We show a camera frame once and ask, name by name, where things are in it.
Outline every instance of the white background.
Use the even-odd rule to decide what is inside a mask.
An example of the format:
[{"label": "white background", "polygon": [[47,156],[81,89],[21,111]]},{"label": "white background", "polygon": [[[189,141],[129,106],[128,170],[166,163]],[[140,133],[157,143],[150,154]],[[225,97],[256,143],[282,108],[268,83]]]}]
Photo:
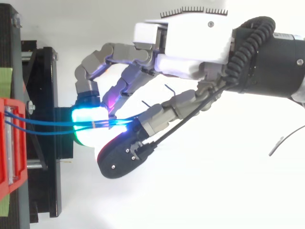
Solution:
[{"label": "white background", "polygon": [[[181,6],[227,8],[237,27],[270,16],[277,32],[305,35],[304,1],[290,0],[10,0],[23,16],[22,38],[58,53],[59,105],[76,100],[74,69],[106,42],[131,43],[136,22]],[[120,77],[114,66],[99,79],[103,94]],[[196,83],[158,77],[120,111],[136,114]],[[61,163],[62,213],[40,214],[31,229],[303,229],[305,130],[274,154],[278,139],[305,125],[302,107],[280,98],[223,93],[205,113],[162,143],[129,175],[104,178],[94,150],[74,146]]]}]

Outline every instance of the black cylinder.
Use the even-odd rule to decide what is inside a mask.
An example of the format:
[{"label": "black cylinder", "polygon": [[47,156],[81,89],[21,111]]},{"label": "black cylinder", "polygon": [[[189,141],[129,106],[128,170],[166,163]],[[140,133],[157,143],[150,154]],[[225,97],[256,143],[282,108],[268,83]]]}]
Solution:
[{"label": "black cylinder", "polygon": [[[237,28],[234,49],[237,50],[252,32],[252,29]],[[229,91],[291,97],[304,79],[304,62],[304,40],[290,34],[274,33],[247,63],[239,84]]]}]

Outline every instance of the metal frame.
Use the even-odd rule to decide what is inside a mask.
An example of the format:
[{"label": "metal frame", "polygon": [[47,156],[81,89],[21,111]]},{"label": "metal frame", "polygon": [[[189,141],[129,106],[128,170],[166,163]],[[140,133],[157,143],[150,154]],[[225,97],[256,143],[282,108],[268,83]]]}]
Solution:
[{"label": "metal frame", "polygon": [[[23,101],[20,27],[14,24],[14,16],[17,14],[11,5],[0,4],[0,67],[13,69],[11,97]],[[29,215],[26,181],[11,193],[9,216],[0,218],[0,228],[30,229]]]}]

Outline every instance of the red clamp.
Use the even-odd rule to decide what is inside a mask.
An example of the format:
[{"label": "red clamp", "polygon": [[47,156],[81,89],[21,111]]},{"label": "red clamp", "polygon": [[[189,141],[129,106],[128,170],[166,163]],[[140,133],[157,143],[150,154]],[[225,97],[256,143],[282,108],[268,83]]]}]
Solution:
[{"label": "red clamp", "polygon": [[28,179],[25,132],[5,124],[5,121],[23,129],[25,123],[5,117],[4,111],[25,118],[25,104],[0,98],[0,200]]}]

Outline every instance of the wire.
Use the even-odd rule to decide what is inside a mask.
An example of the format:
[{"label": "wire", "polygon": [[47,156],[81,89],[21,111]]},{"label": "wire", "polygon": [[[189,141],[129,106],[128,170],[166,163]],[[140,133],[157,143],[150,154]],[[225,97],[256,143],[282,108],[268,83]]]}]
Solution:
[{"label": "wire", "polygon": [[[30,123],[33,125],[49,125],[49,126],[92,126],[91,121],[86,121],[86,122],[47,122],[47,121],[38,121],[38,120],[31,120],[31,119],[26,119],[26,118],[21,118],[17,115],[14,115],[10,112],[5,111],[6,116],[18,119],[20,121]],[[135,119],[138,115],[126,118],[126,119],[109,119],[109,120],[99,120],[99,121],[93,121],[95,124],[112,124],[112,125],[117,125],[118,123],[120,124],[127,124],[131,122],[133,119]]]},{"label": "wire", "polygon": [[167,137],[169,137],[171,134],[173,134],[176,130],[178,130],[181,126],[183,126],[187,121],[189,121],[193,116],[195,116],[198,112],[201,111],[209,102],[211,102],[216,96],[221,94],[223,91],[235,86],[235,84],[225,85],[218,89],[216,92],[211,94],[209,97],[207,97],[195,110],[193,110],[188,116],[186,116],[180,123],[175,125],[172,129],[170,129],[167,133],[162,135],[158,140],[155,142],[152,142],[154,145],[160,144],[162,141],[164,141]]},{"label": "wire", "polygon": [[[68,131],[59,131],[59,132],[37,132],[37,131],[31,131],[31,130],[23,129],[20,126],[17,126],[17,125],[15,125],[13,123],[10,123],[8,121],[5,121],[5,123],[13,126],[14,128],[16,128],[18,130],[21,130],[21,131],[25,132],[27,134],[32,134],[32,135],[68,135],[68,134],[73,134],[75,132],[82,131],[82,130],[93,129],[92,126],[88,126],[88,127],[84,127],[84,128],[77,129],[77,130],[68,130]],[[108,125],[97,124],[96,128],[109,128],[109,126]]]},{"label": "wire", "polygon": [[302,127],[300,127],[300,128],[298,128],[298,129],[296,129],[296,130],[293,131],[290,135],[288,135],[288,136],[285,137],[284,139],[280,140],[280,141],[275,145],[275,147],[271,150],[271,152],[269,153],[269,156],[272,156],[272,155],[275,153],[275,151],[278,149],[278,147],[279,147],[287,138],[289,138],[289,137],[290,137],[291,135],[293,135],[295,132],[297,132],[297,131],[303,129],[304,127],[305,127],[305,125],[302,126]]}]

